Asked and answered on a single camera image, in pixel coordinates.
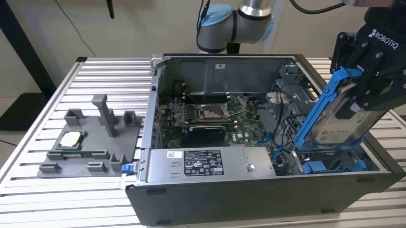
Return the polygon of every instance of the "power supply label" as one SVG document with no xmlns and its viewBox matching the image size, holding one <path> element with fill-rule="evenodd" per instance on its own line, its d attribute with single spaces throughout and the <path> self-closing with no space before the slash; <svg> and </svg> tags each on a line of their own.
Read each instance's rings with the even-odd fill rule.
<svg viewBox="0 0 406 228">
<path fill-rule="evenodd" d="M 184 151 L 184 175 L 224 175 L 222 151 Z"/>
</svg>

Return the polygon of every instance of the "blue cable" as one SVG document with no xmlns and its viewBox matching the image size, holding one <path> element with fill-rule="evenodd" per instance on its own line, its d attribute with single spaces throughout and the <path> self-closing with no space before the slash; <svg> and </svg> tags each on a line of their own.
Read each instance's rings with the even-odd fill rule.
<svg viewBox="0 0 406 228">
<path fill-rule="evenodd" d="M 267 132 L 266 133 L 266 140 L 264 141 L 258 141 L 255 144 L 254 144 L 254 146 L 255 147 L 258 147 L 258 145 L 260 144 L 260 143 L 267 143 L 270 140 L 271 140 L 271 132 Z"/>
<path fill-rule="evenodd" d="M 278 150 L 275 151 L 275 155 L 272 157 L 272 161 L 276 159 L 279 152 L 282 151 L 284 146 L 279 147 Z"/>
</svg>

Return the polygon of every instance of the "robotiq logo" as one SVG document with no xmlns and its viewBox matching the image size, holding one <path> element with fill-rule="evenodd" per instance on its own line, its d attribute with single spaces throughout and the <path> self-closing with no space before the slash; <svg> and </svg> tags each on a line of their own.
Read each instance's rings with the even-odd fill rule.
<svg viewBox="0 0 406 228">
<path fill-rule="evenodd" d="M 387 38 L 383 34 L 381 34 L 375 29 L 370 33 L 369 37 L 374 37 L 381 40 L 385 44 L 387 44 L 394 50 L 399 47 L 399 44 L 394 42 L 390 38 Z"/>
</svg>

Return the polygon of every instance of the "motherboard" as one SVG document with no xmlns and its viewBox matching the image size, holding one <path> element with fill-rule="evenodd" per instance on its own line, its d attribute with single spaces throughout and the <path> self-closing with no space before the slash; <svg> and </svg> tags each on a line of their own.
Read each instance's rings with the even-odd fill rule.
<svg viewBox="0 0 406 228">
<path fill-rule="evenodd" d="M 160 105 L 163 148 L 255 146 L 267 136 L 255 102 L 248 95 L 186 95 Z"/>
</svg>

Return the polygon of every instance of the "metal slats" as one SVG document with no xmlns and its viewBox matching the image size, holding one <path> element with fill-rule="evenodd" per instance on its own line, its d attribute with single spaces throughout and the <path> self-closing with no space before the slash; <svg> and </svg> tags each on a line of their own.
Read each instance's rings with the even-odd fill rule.
<svg viewBox="0 0 406 228">
<path fill-rule="evenodd" d="M 328 79 L 330 60 L 311 58 L 308 61 L 323 79 Z M 119 177 L 37 179 L 36 173 L 64 127 L 65 110 L 84 108 L 84 115 L 99 115 L 91 104 L 93 94 L 108 94 L 108 106 L 116 115 L 125 110 L 136 110 L 138 115 L 146 116 L 150 84 L 142 83 L 150 83 L 152 78 L 148 67 L 150 60 L 146 58 L 89 58 L 85 61 L 0 184 L 0 227 L 144 227 L 139 224 L 125 193 L 119 189 Z M 406 169 L 405 129 L 403 121 L 389 113 L 374 126 L 371 134 Z M 135 157 L 139 155 L 140 150 L 136 150 Z M 405 207 L 406 180 L 402 180 L 383 193 L 363 196 L 341 214 L 220 222 L 192 227 L 406 227 Z"/>
</svg>

